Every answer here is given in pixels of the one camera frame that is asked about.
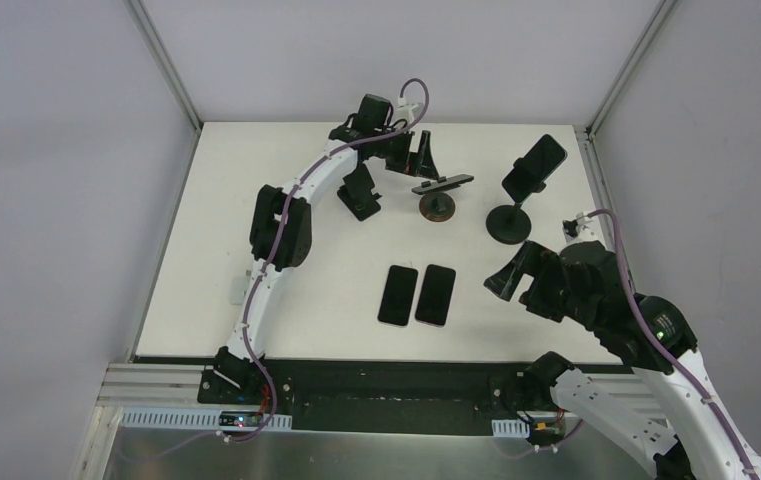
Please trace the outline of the black smartphone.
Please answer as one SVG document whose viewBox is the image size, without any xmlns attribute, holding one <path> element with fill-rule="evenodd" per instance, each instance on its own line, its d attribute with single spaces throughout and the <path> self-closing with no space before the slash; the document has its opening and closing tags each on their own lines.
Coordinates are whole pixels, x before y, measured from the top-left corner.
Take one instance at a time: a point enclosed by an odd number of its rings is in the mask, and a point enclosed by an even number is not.
<svg viewBox="0 0 761 480">
<path fill-rule="evenodd" d="M 457 174 L 451 177 L 440 176 L 438 179 L 422 182 L 420 185 L 413 187 L 411 192 L 416 195 L 444 192 L 459 188 L 473 180 L 474 176 L 469 174 Z"/>
<path fill-rule="evenodd" d="M 417 279 L 418 271 L 414 268 L 389 267 L 377 315 L 379 322 L 397 327 L 408 325 Z"/>
</svg>

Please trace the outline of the purple smartphone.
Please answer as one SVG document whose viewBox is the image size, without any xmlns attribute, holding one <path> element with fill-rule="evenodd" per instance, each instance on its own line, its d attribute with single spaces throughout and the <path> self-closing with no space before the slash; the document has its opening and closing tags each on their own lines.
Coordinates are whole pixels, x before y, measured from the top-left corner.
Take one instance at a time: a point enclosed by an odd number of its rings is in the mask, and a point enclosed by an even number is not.
<svg viewBox="0 0 761 480">
<path fill-rule="evenodd" d="M 429 264 L 415 310 L 415 319 L 435 327 L 447 323 L 450 304 L 456 280 L 452 268 Z"/>
</svg>

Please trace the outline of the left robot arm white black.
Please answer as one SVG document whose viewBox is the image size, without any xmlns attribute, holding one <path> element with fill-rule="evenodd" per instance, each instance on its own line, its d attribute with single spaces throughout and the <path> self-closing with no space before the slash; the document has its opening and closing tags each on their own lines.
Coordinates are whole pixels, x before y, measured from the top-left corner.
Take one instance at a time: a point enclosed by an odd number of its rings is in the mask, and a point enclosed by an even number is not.
<svg viewBox="0 0 761 480">
<path fill-rule="evenodd" d="M 237 404 L 253 402 L 262 381 L 269 381 L 262 363 L 259 336 L 285 280 L 308 257 L 313 242 L 313 208 L 331 189 L 359 221 L 381 209 L 380 194 L 365 163 L 385 161 L 387 169 L 434 180 L 439 174 L 429 152 L 429 132 L 411 151 L 413 129 L 429 102 L 396 101 L 367 94 L 357 112 L 332 129 L 320 157 L 284 185 L 260 188 L 249 242 L 253 264 L 242 313 L 225 346 L 215 356 L 213 372 Z"/>
</svg>

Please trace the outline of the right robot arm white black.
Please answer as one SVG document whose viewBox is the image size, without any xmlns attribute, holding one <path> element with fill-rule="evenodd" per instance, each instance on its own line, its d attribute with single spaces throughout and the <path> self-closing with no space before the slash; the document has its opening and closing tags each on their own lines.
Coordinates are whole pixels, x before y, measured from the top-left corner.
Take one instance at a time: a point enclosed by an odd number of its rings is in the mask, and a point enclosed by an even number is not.
<svg viewBox="0 0 761 480">
<path fill-rule="evenodd" d="M 519 298 L 526 310 L 591 332 L 648 388 L 668 424 L 631 411 L 555 352 L 523 374 L 529 405 L 569 410 L 655 479 L 761 479 L 761 455 L 719 399 L 684 315 L 664 298 L 632 292 L 617 253 L 596 240 L 558 252 L 525 241 L 484 286 L 508 301 L 525 276 L 532 279 Z"/>
</svg>

